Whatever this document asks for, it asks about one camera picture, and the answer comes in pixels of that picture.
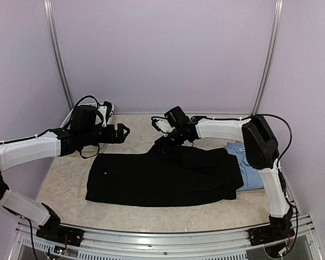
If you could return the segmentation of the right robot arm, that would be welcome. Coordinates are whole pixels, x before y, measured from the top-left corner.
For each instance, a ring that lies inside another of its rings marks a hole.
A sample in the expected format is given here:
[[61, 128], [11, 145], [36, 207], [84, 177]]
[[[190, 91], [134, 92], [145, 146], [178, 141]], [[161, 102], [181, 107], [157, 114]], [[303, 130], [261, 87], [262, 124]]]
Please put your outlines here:
[[285, 153], [279, 151], [278, 140], [267, 117], [287, 124], [285, 119], [272, 114], [255, 114], [244, 118], [206, 115], [188, 117], [179, 106], [170, 109], [163, 116], [152, 116], [151, 123], [163, 134], [154, 143], [162, 153], [167, 153], [173, 146], [180, 146], [186, 141], [199, 139], [224, 139], [243, 143], [247, 162], [257, 170], [263, 182], [269, 202], [269, 217], [274, 221], [268, 225], [266, 236], [276, 241], [287, 232], [284, 220], [291, 219], [294, 207], [287, 198], [282, 176], [281, 159]]

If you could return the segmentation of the black long sleeve shirt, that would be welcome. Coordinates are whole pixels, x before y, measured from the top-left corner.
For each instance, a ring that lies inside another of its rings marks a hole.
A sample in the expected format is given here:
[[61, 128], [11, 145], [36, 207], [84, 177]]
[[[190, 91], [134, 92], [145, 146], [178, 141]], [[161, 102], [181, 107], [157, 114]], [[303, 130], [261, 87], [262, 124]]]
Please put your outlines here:
[[167, 154], [99, 154], [85, 199], [141, 207], [184, 207], [234, 200], [244, 185], [236, 156], [224, 148], [177, 146]]

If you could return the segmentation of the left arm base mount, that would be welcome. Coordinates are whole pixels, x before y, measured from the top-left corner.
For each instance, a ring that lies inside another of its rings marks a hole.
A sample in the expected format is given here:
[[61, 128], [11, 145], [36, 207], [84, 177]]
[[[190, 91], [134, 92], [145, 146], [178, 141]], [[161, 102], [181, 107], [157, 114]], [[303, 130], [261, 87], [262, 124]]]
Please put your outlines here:
[[84, 231], [75, 227], [61, 225], [58, 216], [51, 216], [44, 225], [39, 225], [36, 236], [66, 246], [81, 245]]

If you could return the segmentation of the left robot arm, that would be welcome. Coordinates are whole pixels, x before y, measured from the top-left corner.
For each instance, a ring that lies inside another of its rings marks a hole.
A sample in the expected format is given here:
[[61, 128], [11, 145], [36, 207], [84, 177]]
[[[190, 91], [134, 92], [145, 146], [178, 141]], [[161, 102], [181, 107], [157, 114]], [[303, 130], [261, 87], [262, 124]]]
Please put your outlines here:
[[108, 105], [78, 105], [65, 122], [40, 134], [0, 141], [0, 206], [39, 226], [52, 240], [65, 236], [50, 209], [35, 200], [53, 160], [88, 146], [121, 144], [130, 133], [122, 123], [112, 123]]

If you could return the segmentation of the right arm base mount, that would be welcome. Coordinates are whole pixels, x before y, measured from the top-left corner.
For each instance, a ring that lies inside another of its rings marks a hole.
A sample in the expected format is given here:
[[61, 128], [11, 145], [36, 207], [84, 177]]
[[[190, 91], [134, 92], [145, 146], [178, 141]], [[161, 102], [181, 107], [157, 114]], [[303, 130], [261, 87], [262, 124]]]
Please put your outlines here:
[[248, 229], [251, 246], [262, 245], [287, 239], [295, 235], [291, 222], [293, 215], [285, 214], [282, 218], [269, 216], [269, 224]]

